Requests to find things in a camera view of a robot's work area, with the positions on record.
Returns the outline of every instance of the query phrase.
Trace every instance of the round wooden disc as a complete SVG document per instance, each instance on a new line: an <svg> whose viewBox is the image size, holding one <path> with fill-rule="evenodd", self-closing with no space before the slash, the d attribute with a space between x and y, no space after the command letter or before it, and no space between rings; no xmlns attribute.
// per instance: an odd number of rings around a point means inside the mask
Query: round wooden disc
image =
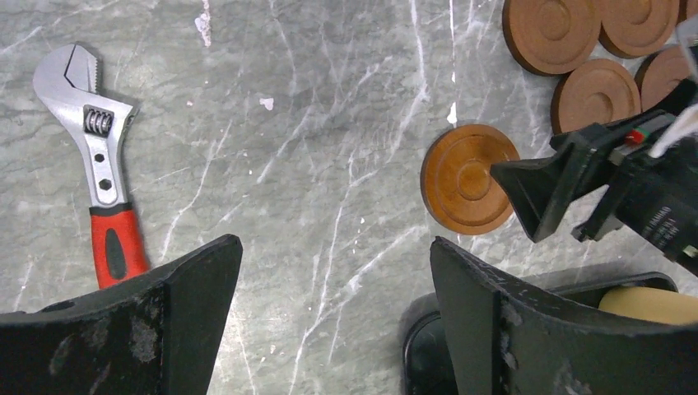
<svg viewBox="0 0 698 395"><path fill-rule="evenodd" d="M659 103L690 75L686 58L678 45L645 59L635 74L642 110L646 111Z"/></svg>
<svg viewBox="0 0 698 395"><path fill-rule="evenodd" d="M619 63L594 59L560 81L552 96L555 134L591 123L608 123L640 113L640 92L632 75Z"/></svg>
<svg viewBox="0 0 698 395"><path fill-rule="evenodd" d="M598 0L601 44L621 58L659 51L677 24L679 0Z"/></svg>
<svg viewBox="0 0 698 395"><path fill-rule="evenodd" d="M502 27L509 51L526 70L565 74L591 54L601 14L593 0L506 0Z"/></svg>
<svg viewBox="0 0 698 395"><path fill-rule="evenodd" d="M686 19L698 14L698 0L681 0L681 8L679 8L678 20L685 21Z"/></svg>
<svg viewBox="0 0 698 395"><path fill-rule="evenodd" d="M431 215L463 235L482 235L511 215L509 199L490 166L518 160L514 144L487 125L466 125L439 137L421 167L421 195Z"/></svg>

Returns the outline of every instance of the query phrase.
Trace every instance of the white stain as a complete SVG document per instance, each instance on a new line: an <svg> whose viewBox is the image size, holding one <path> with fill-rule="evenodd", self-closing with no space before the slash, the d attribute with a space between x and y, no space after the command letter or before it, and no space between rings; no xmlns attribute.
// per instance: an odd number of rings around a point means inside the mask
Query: white stain
<svg viewBox="0 0 698 395"><path fill-rule="evenodd" d="M194 20L194 25L196 25L197 30L201 33L201 38L203 39L203 45L206 47L211 46L211 12L208 0L202 0L203 2L203 13L199 15Z"/></svg>
<svg viewBox="0 0 698 395"><path fill-rule="evenodd" d="M270 97L268 99L259 99L259 103L264 106L267 111L274 109L274 98Z"/></svg>
<svg viewBox="0 0 698 395"><path fill-rule="evenodd" d="M449 112L449 116L446 117L446 120L449 121L450 124L456 127L456 122L458 122L458 115L456 114L456 102L454 101L451 104L451 111Z"/></svg>

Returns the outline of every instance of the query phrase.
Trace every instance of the red wrench handle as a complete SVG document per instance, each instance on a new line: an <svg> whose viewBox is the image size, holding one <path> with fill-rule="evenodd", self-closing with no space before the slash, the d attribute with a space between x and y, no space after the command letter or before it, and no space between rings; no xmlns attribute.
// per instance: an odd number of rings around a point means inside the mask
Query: red wrench handle
<svg viewBox="0 0 698 395"><path fill-rule="evenodd" d="M90 207L92 253L100 289L149 269L138 219L131 203L111 208Z"/></svg>

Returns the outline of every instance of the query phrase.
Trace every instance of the marble surface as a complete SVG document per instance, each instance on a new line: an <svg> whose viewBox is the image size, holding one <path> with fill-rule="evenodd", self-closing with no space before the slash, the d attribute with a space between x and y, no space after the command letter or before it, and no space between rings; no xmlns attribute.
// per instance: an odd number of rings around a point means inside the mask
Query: marble surface
<svg viewBox="0 0 698 395"><path fill-rule="evenodd" d="M140 101L123 149L161 265L232 233L244 244L210 394L398 393L398 320L433 291L428 248L458 242L516 276L609 260L696 281L628 230L532 244L514 217L488 235L437 225L419 190L429 145L489 123L524 158L551 154L557 79L526 73L502 0L98 0L0 5L0 311L96 290L87 184L31 77L81 41L106 95ZM594 57L612 58L598 46ZM639 60L623 61L634 72Z"/></svg>

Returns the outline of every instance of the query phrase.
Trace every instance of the adjustable wrench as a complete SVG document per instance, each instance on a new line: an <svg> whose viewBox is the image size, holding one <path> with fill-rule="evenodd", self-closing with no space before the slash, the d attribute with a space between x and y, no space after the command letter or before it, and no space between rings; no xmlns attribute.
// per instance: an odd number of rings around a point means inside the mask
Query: adjustable wrench
<svg viewBox="0 0 698 395"><path fill-rule="evenodd" d="M33 82L39 99L68 130L82 154L100 288L146 272L148 262L120 163L123 136L138 109L99 95L100 64L78 44L46 55Z"/></svg>

